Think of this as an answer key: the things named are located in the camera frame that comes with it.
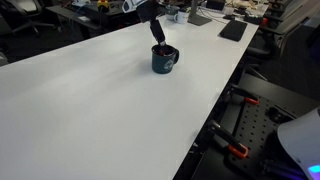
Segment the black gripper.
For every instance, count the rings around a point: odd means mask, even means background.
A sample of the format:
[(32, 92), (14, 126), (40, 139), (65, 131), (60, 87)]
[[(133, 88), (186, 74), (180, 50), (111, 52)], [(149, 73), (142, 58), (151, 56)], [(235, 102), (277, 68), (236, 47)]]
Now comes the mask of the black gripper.
[(161, 24), (156, 19), (158, 15), (157, 0), (141, 0), (136, 7), (137, 14), (142, 23), (150, 21), (151, 32), (160, 46), (165, 46), (165, 35)]

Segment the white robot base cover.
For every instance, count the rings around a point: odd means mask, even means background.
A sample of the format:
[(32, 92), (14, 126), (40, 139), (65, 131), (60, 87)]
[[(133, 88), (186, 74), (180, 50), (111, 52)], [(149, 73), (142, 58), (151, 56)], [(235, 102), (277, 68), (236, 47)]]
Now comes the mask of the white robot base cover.
[(320, 180), (320, 108), (282, 123), (280, 144), (309, 180)]

